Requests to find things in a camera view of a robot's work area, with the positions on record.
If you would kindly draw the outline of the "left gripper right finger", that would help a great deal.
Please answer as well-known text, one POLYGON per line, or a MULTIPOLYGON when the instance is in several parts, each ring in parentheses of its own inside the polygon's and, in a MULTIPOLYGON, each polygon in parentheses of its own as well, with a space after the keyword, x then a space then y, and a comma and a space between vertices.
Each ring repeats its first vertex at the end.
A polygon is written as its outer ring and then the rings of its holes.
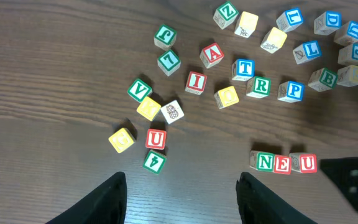
POLYGON ((245 224, 317 224, 249 172, 242 172, 236 182, 237 204, 245 224))

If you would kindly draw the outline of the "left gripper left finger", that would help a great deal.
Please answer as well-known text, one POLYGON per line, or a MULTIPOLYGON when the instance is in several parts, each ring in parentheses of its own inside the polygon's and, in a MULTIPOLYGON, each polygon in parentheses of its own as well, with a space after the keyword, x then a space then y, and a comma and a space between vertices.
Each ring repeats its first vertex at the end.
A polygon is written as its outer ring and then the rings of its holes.
POLYGON ((123 172, 116 172, 68 210, 48 221, 47 224, 123 224, 126 208, 126 175, 123 172))

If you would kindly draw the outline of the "green N block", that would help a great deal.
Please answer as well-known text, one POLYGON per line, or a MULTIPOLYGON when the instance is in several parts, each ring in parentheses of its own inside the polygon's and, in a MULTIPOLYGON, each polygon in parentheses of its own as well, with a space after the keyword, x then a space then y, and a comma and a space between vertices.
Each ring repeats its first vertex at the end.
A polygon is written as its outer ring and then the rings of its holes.
POLYGON ((263 172, 273 172, 275 155, 269 152, 251 151, 249 166, 263 172))

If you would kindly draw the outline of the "red E block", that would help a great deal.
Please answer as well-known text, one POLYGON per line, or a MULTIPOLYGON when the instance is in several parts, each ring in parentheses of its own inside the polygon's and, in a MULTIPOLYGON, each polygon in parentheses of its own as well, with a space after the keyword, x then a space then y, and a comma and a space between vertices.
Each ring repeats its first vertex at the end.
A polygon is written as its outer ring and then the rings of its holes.
POLYGON ((273 172, 276 174, 291 174, 291 157, 275 155, 273 172))

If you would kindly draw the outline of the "blue P block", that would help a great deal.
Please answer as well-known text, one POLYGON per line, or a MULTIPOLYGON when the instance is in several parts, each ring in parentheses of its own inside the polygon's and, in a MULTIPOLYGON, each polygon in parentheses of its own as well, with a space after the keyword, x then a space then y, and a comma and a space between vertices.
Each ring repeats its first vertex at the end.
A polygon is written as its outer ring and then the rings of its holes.
POLYGON ((280 84, 277 99, 287 103, 302 101, 304 90, 304 84, 294 81, 287 81, 280 84))

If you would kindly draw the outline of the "green R block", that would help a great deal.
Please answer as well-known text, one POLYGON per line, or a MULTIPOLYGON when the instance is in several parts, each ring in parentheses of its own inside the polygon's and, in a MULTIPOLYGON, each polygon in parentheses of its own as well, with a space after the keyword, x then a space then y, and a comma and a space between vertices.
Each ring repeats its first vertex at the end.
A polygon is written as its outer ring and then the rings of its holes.
POLYGON ((271 80, 269 78, 255 76, 247 82, 246 96, 253 98, 265 98, 270 94, 271 80))

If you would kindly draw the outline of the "red I block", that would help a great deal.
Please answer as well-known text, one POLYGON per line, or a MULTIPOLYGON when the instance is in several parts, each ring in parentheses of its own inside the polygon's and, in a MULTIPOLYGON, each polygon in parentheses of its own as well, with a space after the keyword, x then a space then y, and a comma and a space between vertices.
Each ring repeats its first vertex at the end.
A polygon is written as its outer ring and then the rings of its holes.
POLYGON ((196 95, 201 95, 204 92, 207 79, 207 76, 202 73, 190 72, 185 91, 196 95))

